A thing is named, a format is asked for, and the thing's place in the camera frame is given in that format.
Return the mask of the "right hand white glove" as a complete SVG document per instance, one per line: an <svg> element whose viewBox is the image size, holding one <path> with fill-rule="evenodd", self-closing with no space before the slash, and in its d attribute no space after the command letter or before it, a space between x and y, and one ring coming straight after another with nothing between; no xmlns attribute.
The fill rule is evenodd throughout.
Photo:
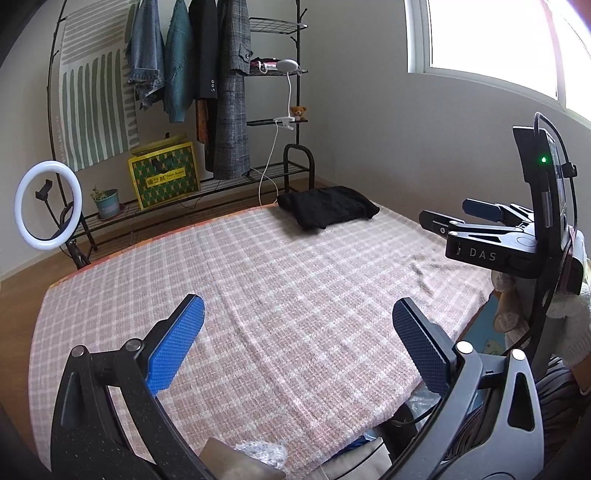
<svg viewBox="0 0 591 480"><path fill-rule="evenodd" d="M534 279L516 279L507 273L491 272L491 280L501 294L493 327L505 335L510 348L529 330L535 291ZM555 335L554 354L566 366L575 367L590 355L590 259L583 267L583 280L578 295L558 290L547 310L548 319L560 321Z"/></svg>

